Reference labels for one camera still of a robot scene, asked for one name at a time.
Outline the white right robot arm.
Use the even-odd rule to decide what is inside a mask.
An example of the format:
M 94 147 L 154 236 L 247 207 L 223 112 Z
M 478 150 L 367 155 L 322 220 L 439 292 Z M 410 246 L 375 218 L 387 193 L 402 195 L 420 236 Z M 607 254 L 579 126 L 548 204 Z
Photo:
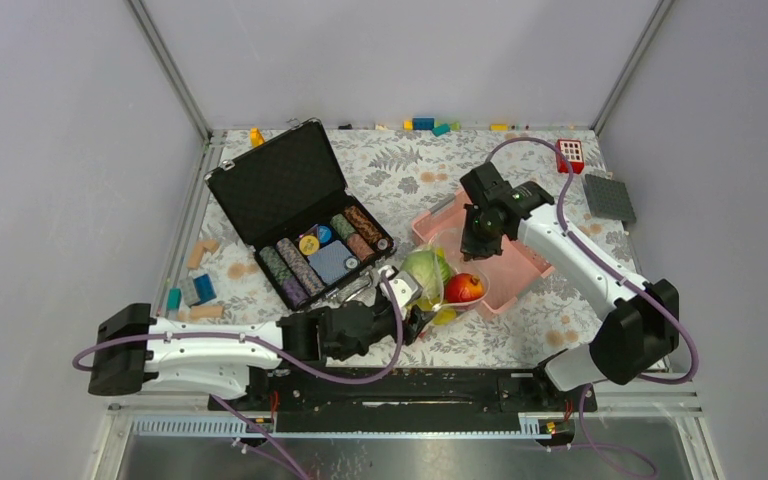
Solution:
M 557 412 L 587 383 L 625 385 L 678 347 L 680 334 L 669 319 L 678 313 L 679 296 L 669 281 L 652 283 L 622 268 L 560 220 L 554 197 L 533 181 L 512 186 L 484 163 L 460 183 L 470 200 L 461 240 L 465 260 L 502 254 L 504 239 L 518 242 L 564 275 L 601 322 L 588 344 L 542 362 L 533 386 L 539 407 Z

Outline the red toy pomegranate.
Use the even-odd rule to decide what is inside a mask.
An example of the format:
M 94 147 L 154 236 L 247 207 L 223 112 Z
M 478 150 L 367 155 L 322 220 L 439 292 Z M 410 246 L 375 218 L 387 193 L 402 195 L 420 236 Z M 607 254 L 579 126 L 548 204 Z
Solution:
M 486 293 L 482 279 L 471 273 L 458 273 L 450 278 L 444 289 L 447 303 L 470 303 L 480 300 Z

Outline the yellow toy star fruit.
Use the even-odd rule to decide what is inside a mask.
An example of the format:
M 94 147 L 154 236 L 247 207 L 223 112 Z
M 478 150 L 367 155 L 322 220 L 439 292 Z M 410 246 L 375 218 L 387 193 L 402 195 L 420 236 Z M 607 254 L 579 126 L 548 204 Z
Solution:
M 435 308 L 433 313 L 431 323 L 435 326 L 448 325 L 459 316 L 459 312 L 449 305 L 441 305 Z

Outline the clear zip top bag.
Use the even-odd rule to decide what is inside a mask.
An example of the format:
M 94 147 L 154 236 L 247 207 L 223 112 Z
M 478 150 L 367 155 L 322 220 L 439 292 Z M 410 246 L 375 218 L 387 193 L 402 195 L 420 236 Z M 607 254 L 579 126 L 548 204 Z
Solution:
M 486 275 L 461 252 L 461 240 L 461 228 L 441 230 L 400 266 L 421 288 L 413 306 L 434 326 L 447 325 L 476 308 L 490 290 Z

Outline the green toy cabbage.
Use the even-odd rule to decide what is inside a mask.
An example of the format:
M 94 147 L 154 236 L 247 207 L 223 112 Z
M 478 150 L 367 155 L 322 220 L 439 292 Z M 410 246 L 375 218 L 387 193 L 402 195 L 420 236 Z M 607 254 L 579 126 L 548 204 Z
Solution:
M 410 274 L 428 300 L 439 300 L 443 290 L 454 276 L 454 271 L 441 249 L 418 249 L 408 254 L 400 269 Z

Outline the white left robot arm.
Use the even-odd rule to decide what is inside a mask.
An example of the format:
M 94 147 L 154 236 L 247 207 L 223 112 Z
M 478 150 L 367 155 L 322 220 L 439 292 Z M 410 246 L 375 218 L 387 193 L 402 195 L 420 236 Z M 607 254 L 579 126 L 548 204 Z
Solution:
M 386 338 L 410 345 L 429 321 L 419 307 L 397 308 L 384 293 L 370 306 L 349 301 L 251 325 L 186 324 L 133 303 L 99 325 L 95 345 L 79 353 L 73 366 L 89 373 L 94 396 L 204 392 L 256 411 L 269 401 L 271 387 L 251 370 L 296 367 L 336 382 L 324 370 L 327 360 L 364 356 Z

